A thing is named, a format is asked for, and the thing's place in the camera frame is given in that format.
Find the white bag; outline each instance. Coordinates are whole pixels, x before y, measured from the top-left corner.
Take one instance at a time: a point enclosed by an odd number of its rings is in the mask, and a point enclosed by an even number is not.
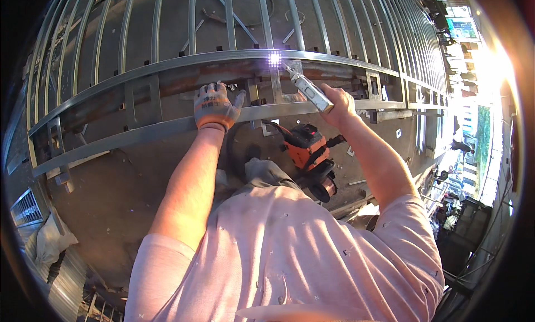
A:
[[[52,218],[54,215],[50,214],[47,222],[37,233],[37,257],[35,258],[35,265],[38,268],[46,267],[50,269],[50,265],[57,262],[59,254],[67,249],[69,245],[78,243],[76,236],[70,232],[67,225],[58,217],[63,226],[65,235],[61,235],[58,227]]]

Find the welder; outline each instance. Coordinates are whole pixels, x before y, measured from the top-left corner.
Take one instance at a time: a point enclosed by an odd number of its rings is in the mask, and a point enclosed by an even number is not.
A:
[[[335,220],[259,149],[245,163],[248,184],[211,211],[219,152],[245,92],[232,104],[223,83],[204,86],[197,137],[138,250],[125,321],[244,320],[238,310],[296,304],[352,311],[353,320],[433,317],[445,280],[409,169],[348,93],[321,90],[334,104],[321,116],[352,147],[379,203],[374,231]]]

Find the work glove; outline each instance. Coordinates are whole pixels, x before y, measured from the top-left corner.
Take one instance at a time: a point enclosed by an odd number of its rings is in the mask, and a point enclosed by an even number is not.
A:
[[[245,93],[245,90],[238,92],[232,105],[224,83],[217,82],[217,91],[214,83],[201,87],[199,97],[193,104],[197,129],[213,128],[211,123],[216,123],[222,125],[226,133],[240,116]]]

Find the hand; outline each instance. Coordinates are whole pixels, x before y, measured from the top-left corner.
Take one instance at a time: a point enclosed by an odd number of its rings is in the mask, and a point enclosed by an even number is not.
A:
[[[334,107],[328,113],[321,113],[321,117],[331,126],[340,130],[349,119],[360,119],[355,112],[355,100],[342,89],[333,89],[325,83],[321,84],[325,96],[331,100]]]
[[[210,83],[201,87],[199,98],[194,102],[194,116],[197,128],[215,128],[225,133],[234,125],[240,116],[244,104],[245,90],[240,91],[234,105],[227,98],[227,88],[224,83]]]

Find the wheel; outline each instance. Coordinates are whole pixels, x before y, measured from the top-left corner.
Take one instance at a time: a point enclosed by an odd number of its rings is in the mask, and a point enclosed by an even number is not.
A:
[[[442,170],[442,172],[440,173],[440,179],[442,179],[442,180],[448,179],[448,176],[449,176],[449,174],[445,170]]]

